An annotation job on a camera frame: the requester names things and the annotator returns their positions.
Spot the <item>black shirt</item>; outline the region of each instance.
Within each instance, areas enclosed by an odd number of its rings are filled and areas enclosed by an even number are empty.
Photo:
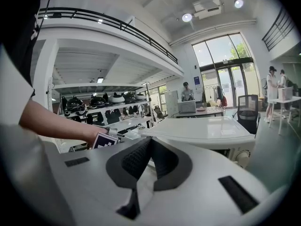
[[[18,71],[31,86],[30,67],[39,30],[39,8],[40,0],[9,0],[1,20],[4,23],[1,42]]]

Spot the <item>doorway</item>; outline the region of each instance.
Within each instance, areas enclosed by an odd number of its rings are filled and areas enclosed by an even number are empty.
[[[231,65],[217,69],[218,80],[227,98],[227,109],[237,108],[238,97],[247,95],[246,79],[242,65]]]

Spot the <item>white dress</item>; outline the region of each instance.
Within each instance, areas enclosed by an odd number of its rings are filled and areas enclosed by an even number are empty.
[[[271,87],[269,85],[269,80],[272,81],[272,84],[277,85],[276,76],[272,76],[270,73],[267,76],[267,83],[268,83],[268,103],[272,104],[270,100],[277,99],[278,97],[278,89]]]

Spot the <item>air conditioner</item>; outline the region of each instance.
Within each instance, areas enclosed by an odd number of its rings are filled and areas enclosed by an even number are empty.
[[[220,0],[200,0],[193,4],[196,13],[194,17],[203,19],[205,17],[214,16],[222,12]]]

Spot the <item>box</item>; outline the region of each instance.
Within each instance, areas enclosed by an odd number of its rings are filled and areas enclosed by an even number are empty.
[[[278,89],[278,98],[279,100],[290,100],[293,98],[293,88],[284,87]]]

